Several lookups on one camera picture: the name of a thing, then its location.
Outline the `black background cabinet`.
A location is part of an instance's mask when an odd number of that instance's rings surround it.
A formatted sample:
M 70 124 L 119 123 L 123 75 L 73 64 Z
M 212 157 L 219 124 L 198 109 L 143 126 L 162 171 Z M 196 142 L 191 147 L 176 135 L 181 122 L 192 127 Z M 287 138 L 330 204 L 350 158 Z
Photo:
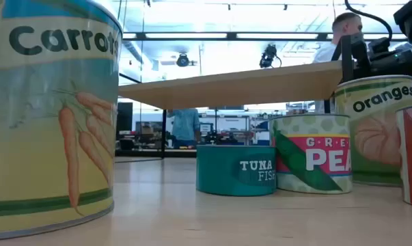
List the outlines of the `black background cabinet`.
M 116 131 L 132 131 L 133 104 L 131 102 L 119 102 L 116 122 Z

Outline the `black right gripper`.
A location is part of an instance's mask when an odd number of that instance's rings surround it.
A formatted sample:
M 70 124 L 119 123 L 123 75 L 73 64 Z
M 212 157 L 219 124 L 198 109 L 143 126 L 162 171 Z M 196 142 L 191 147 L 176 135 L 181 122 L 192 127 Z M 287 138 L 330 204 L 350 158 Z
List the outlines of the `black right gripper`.
M 366 44 L 363 39 L 354 39 L 354 61 L 351 50 L 351 36 L 342 36 L 342 81 L 348 82 L 354 78 L 379 75 L 409 75 L 412 76 L 412 47 L 389 51 L 390 41 L 383 37 Z

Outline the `green peas tin can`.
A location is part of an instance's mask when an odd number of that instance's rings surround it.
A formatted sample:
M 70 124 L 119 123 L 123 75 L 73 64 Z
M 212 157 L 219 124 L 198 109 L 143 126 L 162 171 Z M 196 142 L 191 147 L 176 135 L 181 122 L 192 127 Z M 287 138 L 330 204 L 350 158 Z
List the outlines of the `green peas tin can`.
M 269 121 L 276 149 L 277 188 L 299 193 L 344 194 L 353 189 L 349 117 L 295 114 Z

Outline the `wooden shelf black metal legs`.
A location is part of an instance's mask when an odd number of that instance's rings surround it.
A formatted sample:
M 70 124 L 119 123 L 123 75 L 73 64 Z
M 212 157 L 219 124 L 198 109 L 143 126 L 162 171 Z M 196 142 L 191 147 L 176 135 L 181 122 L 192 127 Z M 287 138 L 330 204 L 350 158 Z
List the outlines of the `wooden shelf black metal legs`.
M 342 78 L 340 61 L 123 85 L 122 98 L 163 110 L 322 100 Z

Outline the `carrots label tall tin can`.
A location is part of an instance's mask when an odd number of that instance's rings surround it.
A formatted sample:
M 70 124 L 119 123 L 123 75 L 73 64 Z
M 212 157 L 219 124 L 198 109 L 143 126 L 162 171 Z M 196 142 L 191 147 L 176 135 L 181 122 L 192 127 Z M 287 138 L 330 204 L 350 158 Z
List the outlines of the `carrots label tall tin can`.
M 0 0 L 0 240 L 113 210 L 121 46 L 98 0 Z

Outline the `oranges label tall tin can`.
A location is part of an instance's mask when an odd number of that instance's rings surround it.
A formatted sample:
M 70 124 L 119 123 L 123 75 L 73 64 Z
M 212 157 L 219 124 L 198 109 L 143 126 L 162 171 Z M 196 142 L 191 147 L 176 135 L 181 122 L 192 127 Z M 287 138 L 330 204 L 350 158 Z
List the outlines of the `oranges label tall tin can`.
M 335 112 L 350 117 L 353 181 L 401 185 L 396 111 L 412 106 L 412 77 L 383 75 L 340 84 Z

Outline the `teal tuna fish can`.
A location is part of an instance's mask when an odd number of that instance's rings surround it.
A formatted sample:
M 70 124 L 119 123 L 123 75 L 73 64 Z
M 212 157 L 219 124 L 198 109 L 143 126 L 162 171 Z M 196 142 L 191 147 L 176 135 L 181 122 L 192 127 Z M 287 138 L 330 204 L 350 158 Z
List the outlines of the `teal tuna fish can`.
M 275 192 L 276 152 L 270 146 L 197 147 L 196 189 L 229 196 L 261 196 Z

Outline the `person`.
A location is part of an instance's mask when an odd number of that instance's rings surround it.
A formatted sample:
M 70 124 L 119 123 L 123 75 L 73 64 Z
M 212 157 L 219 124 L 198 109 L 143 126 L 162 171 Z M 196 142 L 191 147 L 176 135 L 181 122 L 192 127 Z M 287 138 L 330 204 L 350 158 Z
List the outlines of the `person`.
M 361 17 L 352 12 L 345 12 L 335 18 L 332 24 L 333 39 L 321 46 L 314 55 L 312 63 L 330 62 L 342 36 L 362 34 Z
M 201 141 L 200 116 L 196 108 L 168 109 L 167 117 L 173 118 L 172 136 L 176 149 L 196 145 Z

